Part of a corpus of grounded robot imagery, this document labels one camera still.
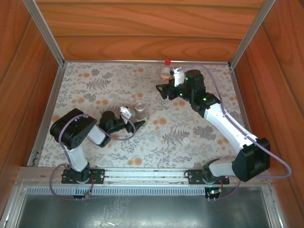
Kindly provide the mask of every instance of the patterned fabric surface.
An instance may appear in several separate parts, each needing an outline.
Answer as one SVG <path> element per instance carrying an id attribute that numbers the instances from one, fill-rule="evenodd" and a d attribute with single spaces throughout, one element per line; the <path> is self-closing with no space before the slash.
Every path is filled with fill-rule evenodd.
<path id="1" fill-rule="evenodd" d="M 91 166 L 199 168 L 215 158 L 233 157 L 234 150 L 227 139 L 193 111 L 188 102 L 180 98 L 162 99 L 155 88 L 165 83 L 160 79 L 161 67 L 139 63 L 68 63 L 50 125 L 75 107 L 98 123 L 103 111 L 118 114 L 120 106 L 142 102 L 148 107 L 148 122 L 132 139 L 111 140 L 104 148 L 84 140 L 83 150 Z M 215 75 L 225 108 L 243 125 L 228 66 L 207 67 Z M 208 73 L 200 70 L 206 91 L 216 95 Z M 114 135 L 124 138 L 129 134 L 122 130 Z M 183 143 L 184 137 L 190 138 L 190 144 Z M 39 166 L 63 162 L 67 162 L 63 151 L 48 133 Z"/>

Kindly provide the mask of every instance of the wood grain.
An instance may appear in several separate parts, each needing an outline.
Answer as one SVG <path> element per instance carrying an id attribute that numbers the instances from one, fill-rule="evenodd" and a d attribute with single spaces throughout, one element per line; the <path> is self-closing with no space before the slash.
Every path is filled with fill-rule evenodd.
<path id="1" fill-rule="evenodd" d="M 242 39 L 258 9 L 138 4 L 42 4 L 54 36 Z"/>
<path id="2" fill-rule="evenodd" d="M 22 1 L 5 0 L 0 6 L 0 84 L 16 52 L 24 29 L 29 22 L 29 13 Z"/>
<path id="3" fill-rule="evenodd" d="M 274 182 L 288 227 L 304 224 L 303 13 L 298 0 L 276 1 L 235 69 L 253 133 L 293 170 Z M 271 161 L 272 174 L 284 172 Z"/>
<path id="4" fill-rule="evenodd" d="M 56 76 L 58 64 L 50 50 L 47 52 L 44 60 L 42 59 L 41 64 L 40 73 L 35 75 L 38 80 L 35 83 L 34 91 L 31 93 L 31 98 L 18 129 L 18 134 L 4 164 L 4 169 L 0 173 L 0 192 L 2 194 L 0 198 L 0 211 L 4 210 L 6 200 L 9 197 L 11 187 L 14 184 L 15 177 L 23 160 L 29 158 Z"/>
<path id="5" fill-rule="evenodd" d="M 38 3 L 141 3 L 141 4 L 174 4 L 174 5 L 205 5 L 205 6 L 233 6 L 259 8 L 264 0 L 36 0 Z"/>
<path id="6" fill-rule="evenodd" d="M 298 0 L 275 4 L 263 25 L 294 99 L 304 115 L 304 8 Z"/>
<path id="7" fill-rule="evenodd" d="M 34 21 L 31 20 L 0 85 L 0 116 L 3 120 L 0 121 L 0 167 L 5 163 L 17 135 L 47 48 Z"/>
<path id="8" fill-rule="evenodd" d="M 175 59 L 229 61 L 238 40 L 167 37 L 57 37 L 61 52 L 76 59 Z"/>

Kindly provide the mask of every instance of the wooden wall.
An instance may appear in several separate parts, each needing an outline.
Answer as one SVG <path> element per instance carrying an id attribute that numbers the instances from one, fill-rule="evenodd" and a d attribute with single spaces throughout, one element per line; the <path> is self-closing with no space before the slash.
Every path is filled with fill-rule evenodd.
<path id="1" fill-rule="evenodd" d="M 278 0 L 235 73 L 253 133 L 266 137 L 293 174 L 275 181 L 288 227 L 304 224 L 304 3 Z M 284 174 L 276 161 L 271 172 Z"/>
<path id="2" fill-rule="evenodd" d="M 230 61 L 264 0 L 37 0 L 65 59 Z"/>
<path id="3" fill-rule="evenodd" d="M 34 145 L 58 64 L 20 0 L 0 7 L 0 215 Z"/>

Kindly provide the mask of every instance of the floral tablecloth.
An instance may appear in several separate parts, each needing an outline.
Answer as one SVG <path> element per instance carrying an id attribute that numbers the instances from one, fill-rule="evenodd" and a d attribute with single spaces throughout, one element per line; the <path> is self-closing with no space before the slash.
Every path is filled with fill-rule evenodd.
<path id="1" fill-rule="evenodd" d="M 138 102 L 148 107 L 148 122 L 128 141 L 111 140 L 100 148 L 85 139 L 83 150 L 91 166 L 140 168 L 199 168 L 219 157 L 233 157 L 227 139 L 180 98 L 163 100 L 155 85 L 161 64 L 142 63 L 68 63 L 52 121 L 78 108 L 99 121 L 101 113 Z M 215 75 L 224 104 L 230 114 L 243 124 L 228 66 L 207 66 Z M 206 90 L 216 90 L 205 70 Z M 116 137 L 127 137 L 119 131 Z M 183 138 L 190 143 L 184 144 Z M 39 166 L 66 162 L 59 144 L 48 133 Z"/>

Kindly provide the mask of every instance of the small container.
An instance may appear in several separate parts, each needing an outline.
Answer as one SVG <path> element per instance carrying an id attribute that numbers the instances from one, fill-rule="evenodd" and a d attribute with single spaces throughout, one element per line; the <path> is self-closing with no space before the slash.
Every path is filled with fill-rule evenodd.
<path id="1" fill-rule="evenodd" d="M 171 68 L 171 61 L 169 59 L 166 59 L 165 65 L 161 68 L 161 79 L 163 81 L 169 81 L 171 75 L 170 75 L 170 68 Z"/>
<path id="2" fill-rule="evenodd" d="M 135 119 L 139 122 L 139 121 L 145 121 L 146 123 L 144 125 L 147 124 L 147 109 L 144 106 L 143 103 L 137 103 L 135 105 Z"/>

